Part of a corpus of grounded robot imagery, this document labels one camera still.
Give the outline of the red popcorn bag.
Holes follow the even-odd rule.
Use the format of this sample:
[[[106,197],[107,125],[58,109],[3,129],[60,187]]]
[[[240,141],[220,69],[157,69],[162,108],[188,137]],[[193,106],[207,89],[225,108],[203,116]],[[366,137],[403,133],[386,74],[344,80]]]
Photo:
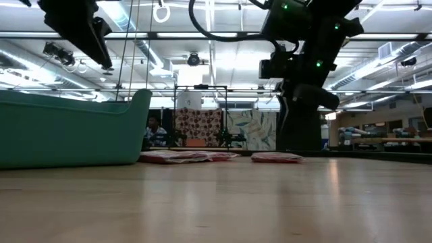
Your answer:
[[[199,151],[146,151],[141,152],[138,162],[155,164],[180,164],[209,161],[206,153]]]
[[[263,152],[253,153],[250,157],[254,163],[300,163],[304,157],[292,153]]]
[[[206,152],[206,161],[229,161],[230,159],[239,157],[238,153],[231,152]]]

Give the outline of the black ceiling device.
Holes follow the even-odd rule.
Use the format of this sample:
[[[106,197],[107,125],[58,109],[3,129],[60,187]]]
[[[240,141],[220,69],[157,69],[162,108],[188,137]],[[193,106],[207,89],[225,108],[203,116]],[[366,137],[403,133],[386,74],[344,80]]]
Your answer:
[[[53,57],[55,60],[59,61],[62,65],[73,66],[75,65],[74,54],[71,51],[64,49],[56,45],[53,42],[46,42],[43,54]]]

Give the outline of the teal plastic basket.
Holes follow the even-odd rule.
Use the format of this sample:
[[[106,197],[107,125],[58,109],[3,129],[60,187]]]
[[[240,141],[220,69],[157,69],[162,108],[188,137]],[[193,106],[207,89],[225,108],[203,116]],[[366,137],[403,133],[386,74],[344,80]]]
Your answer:
[[[137,162],[152,93],[97,103],[0,90],[0,169]]]

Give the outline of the white column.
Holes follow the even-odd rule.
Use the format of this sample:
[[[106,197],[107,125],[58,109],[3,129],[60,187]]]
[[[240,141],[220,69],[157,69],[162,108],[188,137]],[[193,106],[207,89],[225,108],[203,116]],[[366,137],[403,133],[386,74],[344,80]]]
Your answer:
[[[177,109],[202,109],[202,93],[184,91],[179,92],[176,97],[176,107]]]

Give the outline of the person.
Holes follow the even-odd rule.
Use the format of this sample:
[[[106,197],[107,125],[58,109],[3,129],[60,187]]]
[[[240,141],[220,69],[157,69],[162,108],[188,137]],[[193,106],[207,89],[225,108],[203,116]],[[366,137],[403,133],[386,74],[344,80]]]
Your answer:
[[[157,117],[150,117],[144,138],[149,146],[165,146],[166,130],[160,126]]]

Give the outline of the brown circle patterned cloth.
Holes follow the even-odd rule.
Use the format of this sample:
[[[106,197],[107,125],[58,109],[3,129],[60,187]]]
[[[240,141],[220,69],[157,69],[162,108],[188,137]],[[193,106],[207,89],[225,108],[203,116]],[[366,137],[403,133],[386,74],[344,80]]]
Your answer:
[[[218,147],[218,135],[222,129],[221,109],[198,110],[181,108],[175,110],[173,125],[186,146]]]

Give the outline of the leaf patterned panel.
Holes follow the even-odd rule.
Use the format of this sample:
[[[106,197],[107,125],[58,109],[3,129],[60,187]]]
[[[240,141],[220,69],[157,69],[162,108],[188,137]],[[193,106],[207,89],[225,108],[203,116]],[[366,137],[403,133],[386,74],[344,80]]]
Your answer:
[[[233,142],[250,151],[274,151],[276,149],[277,113],[259,111],[228,111],[227,129],[230,134],[241,134],[245,142]]]

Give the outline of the background wooden table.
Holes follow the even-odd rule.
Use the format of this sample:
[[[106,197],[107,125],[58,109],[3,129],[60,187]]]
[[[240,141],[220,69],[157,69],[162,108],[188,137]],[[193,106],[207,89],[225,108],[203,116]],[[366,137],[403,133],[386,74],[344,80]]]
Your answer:
[[[389,134],[367,132],[355,127],[338,129],[340,147],[374,151],[432,151],[432,128],[418,131],[413,127],[395,128]]]

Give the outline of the black stand frame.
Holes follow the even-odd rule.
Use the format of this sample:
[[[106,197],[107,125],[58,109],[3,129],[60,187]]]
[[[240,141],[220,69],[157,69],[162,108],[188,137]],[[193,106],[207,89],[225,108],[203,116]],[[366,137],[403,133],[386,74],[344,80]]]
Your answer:
[[[219,91],[224,91],[227,92],[227,87],[226,86],[209,86],[207,84],[196,84],[196,85],[192,85],[192,86],[186,86],[186,85],[177,85],[174,87],[174,92],[173,92],[173,101],[174,101],[174,108],[173,108],[173,115],[172,115],[172,119],[174,121],[174,113],[175,110],[177,110],[176,107],[176,97],[178,95],[179,92],[184,92],[184,91],[192,91],[192,92],[201,92],[202,93],[202,109],[201,110],[210,110],[212,108],[203,108],[204,102],[205,102],[205,95],[210,94],[210,95],[215,95],[216,93],[218,93]],[[182,135],[178,132],[175,131],[175,126],[173,125],[173,132],[174,132],[174,136],[176,137],[175,143],[178,144],[179,146],[186,146],[182,144]],[[187,147],[206,147],[206,146],[187,146]]]

